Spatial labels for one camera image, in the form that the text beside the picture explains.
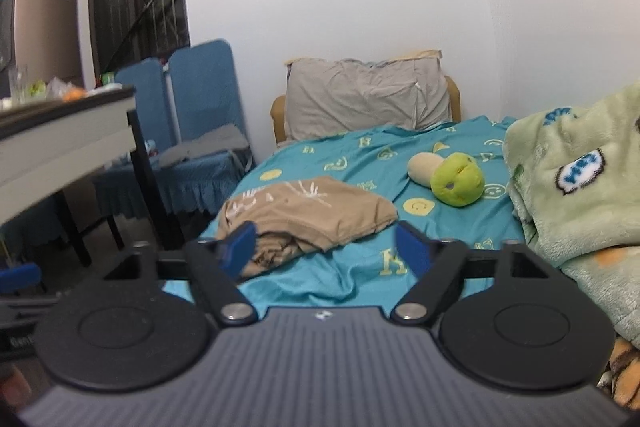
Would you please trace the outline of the grey pillow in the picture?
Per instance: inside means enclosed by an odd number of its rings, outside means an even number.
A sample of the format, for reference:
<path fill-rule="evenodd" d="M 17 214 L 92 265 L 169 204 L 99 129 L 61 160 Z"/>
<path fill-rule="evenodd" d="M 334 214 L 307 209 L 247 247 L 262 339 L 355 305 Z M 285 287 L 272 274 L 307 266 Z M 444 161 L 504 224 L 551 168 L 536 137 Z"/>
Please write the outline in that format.
<path fill-rule="evenodd" d="M 280 140 L 326 138 L 391 124 L 423 130 L 459 119 L 459 92 L 442 71 L 442 52 L 424 50 L 368 63 L 304 57 L 286 63 Z"/>

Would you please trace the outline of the teal patterned bed sheet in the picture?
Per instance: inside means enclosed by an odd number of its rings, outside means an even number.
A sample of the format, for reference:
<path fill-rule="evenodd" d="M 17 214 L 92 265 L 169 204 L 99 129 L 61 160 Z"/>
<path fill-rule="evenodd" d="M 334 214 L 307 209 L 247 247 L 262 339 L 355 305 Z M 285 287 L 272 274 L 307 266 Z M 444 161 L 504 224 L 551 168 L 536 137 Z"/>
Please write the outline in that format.
<path fill-rule="evenodd" d="M 478 117 L 423 131 L 386 126 L 293 143 L 240 182 L 204 237 L 222 239 L 254 223 L 257 251 L 242 269 L 240 288 L 259 312 L 390 309 L 416 280 L 394 245 L 397 221 L 477 249 L 522 238 L 506 194 L 506 129 L 506 121 Z M 420 153 L 471 156 L 485 178 L 480 199 L 456 208 L 414 183 L 408 164 Z"/>

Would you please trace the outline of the grey cloth on chair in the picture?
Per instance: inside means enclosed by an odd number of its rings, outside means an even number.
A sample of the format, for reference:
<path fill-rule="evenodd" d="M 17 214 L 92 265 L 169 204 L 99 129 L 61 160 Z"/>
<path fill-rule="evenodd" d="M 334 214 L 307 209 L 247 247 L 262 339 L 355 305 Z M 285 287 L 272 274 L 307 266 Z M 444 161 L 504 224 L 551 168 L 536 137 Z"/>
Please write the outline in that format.
<path fill-rule="evenodd" d="M 250 147 L 245 135 L 235 124 L 223 126 L 201 135 L 198 139 L 184 141 L 160 154 L 160 168 L 174 167 L 182 162 L 214 155 L 220 152 L 247 150 Z"/>

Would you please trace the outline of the green cream plush toy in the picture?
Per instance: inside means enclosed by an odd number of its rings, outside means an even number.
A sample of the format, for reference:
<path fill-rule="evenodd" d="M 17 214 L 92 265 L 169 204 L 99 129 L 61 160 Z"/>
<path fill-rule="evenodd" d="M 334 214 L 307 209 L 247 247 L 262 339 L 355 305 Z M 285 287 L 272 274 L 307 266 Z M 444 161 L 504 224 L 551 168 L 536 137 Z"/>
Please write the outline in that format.
<path fill-rule="evenodd" d="M 485 191 L 485 177 L 475 159 L 463 153 L 442 157 L 419 153 L 408 161 L 408 176 L 427 187 L 444 204 L 462 208 L 477 202 Z"/>

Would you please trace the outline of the tan t-shirt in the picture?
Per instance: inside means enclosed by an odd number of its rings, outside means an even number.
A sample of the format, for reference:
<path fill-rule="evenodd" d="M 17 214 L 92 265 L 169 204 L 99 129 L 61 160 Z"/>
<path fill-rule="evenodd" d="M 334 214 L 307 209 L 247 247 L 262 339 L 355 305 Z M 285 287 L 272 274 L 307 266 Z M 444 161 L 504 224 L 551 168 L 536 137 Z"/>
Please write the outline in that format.
<path fill-rule="evenodd" d="M 254 223 L 254 255 L 241 272 L 250 279 L 381 232 L 397 219 L 396 207 L 385 197 L 317 176 L 250 188 L 228 199 L 218 212 L 216 237 L 225 239 L 243 223 Z"/>

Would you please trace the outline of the white black desk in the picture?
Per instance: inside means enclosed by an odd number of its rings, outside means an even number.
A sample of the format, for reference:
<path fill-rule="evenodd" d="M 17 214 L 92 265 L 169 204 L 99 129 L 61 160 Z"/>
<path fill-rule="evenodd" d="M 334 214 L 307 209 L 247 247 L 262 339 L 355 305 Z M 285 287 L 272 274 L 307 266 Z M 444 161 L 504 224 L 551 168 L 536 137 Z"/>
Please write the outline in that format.
<path fill-rule="evenodd" d="M 146 153 L 133 87 L 1 114 L 1 221 L 6 223 L 108 162 L 129 154 L 157 244 L 184 244 Z"/>

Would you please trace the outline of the glass cup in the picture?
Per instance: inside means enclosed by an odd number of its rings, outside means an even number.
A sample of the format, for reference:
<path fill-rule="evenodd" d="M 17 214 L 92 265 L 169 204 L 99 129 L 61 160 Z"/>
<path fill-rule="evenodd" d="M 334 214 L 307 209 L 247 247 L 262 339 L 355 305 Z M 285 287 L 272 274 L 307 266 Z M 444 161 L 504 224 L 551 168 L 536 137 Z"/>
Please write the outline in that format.
<path fill-rule="evenodd" d="M 9 85 L 13 105 L 26 102 L 28 74 L 25 66 L 14 65 L 9 69 Z"/>

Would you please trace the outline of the green fleece blanket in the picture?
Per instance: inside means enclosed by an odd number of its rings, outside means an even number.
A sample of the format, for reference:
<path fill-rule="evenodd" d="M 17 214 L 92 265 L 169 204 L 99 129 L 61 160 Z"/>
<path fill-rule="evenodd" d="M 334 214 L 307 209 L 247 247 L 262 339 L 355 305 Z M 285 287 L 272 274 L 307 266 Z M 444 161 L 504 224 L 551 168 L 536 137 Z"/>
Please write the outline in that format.
<path fill-rule="evenodd" d="M 525 243 L 639 342 L 639 87 L 506 130 L 506 191 Z"/>

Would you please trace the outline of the blue folding chair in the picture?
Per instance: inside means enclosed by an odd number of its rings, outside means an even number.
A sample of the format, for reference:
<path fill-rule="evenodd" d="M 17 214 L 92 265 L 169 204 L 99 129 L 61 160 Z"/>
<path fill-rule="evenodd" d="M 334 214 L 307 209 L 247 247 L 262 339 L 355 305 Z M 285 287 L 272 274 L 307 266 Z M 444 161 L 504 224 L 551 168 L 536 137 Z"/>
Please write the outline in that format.
<path fill-rule="evenodd" d="M 215 217 L 253 167 L 247 150 L 220 152 L 160 168 L 160 154 L 224 124 L 235 124 L 246 138 L 238 80 L 230 44 L 224 39 L 178 49 L 162 65 L 157 58 L 130 65 L 115 81 L 136 89 L 143 140 L 157 154 L 150 158 L 167 212 Z"/>

